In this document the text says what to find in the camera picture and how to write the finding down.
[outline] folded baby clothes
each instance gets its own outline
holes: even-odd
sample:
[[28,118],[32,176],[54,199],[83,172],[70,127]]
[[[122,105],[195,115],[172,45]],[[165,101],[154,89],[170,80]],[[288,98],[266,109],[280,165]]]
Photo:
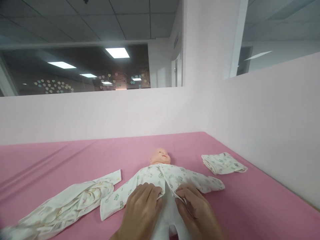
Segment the folded baby clothes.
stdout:
[[121,181],[121,171],[80,184],[74,184],[47,200],[18,225],[0,231],[0,239],[46,240],[54,237],[83,215],[100,206],[101,199],[108,199],[114,185]]
[[235,160],[229,153],[221,153],[218,155],[201,155],[202,162],[214,174],[228,174],[233,172],[243,173],[248,168],[237,160]]

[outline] hand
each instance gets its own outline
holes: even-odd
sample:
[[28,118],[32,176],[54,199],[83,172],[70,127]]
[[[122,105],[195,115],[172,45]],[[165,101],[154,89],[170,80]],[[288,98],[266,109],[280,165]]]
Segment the hand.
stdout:
[[162,207],[161,187],[139,185],[129,196],[119,230],[110,240],[149,240]]
[[185,205],[179,198],[175,199],[178,211],[192,239],[223,239],[210,204],[194,185],[182,184],[177,188],[176,194],[187,200]]

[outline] pink sheet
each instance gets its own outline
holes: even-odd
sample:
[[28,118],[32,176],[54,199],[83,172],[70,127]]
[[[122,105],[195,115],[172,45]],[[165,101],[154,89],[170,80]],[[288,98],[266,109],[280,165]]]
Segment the pink sheet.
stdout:
[[[168,150],[172,164],[205,175],[214,176],[202,154],[229,152],[248,167],[246,173],[216,176],[226,189],[205,195],[229,239],[320,239],[319,212],[204,132],[1,146],[1,228],[16,224],[71,184],[121,169],[119,188],[148,165],[157,147]],[[53,239],[109,239],[123,213],[101,222],[97,208]]]

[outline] doll head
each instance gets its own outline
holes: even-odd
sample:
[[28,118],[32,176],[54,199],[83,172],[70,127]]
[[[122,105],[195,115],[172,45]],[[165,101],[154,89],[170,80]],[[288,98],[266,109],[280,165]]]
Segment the doll head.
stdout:
[[171,158],[163,148],[157,148],[150,157],[150,165],[158,163],[171,163]]

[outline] baby doll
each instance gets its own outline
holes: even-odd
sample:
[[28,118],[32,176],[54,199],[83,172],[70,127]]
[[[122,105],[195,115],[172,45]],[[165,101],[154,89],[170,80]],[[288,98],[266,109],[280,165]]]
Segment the baby doll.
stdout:
[[224,189],[224,184],[217,178],[208,177],[170,163],[171,158],[167,151],[162,148],[156,149],[150,157],[149,167],[139,170],[128,182],[114,191],[110,198],[101,200],[101,220],[105,220],[124,208],[129,195],[139,184],[153,183],[163,189],[158,197],[163,197],[163,206],[152,240],[169,239],[169,235],[175,233],[178,233],[179,239],[191,239],[174,201],[174,198],[179,198],[175,190],[181,184],[192,183],[200,192],[208,193]]

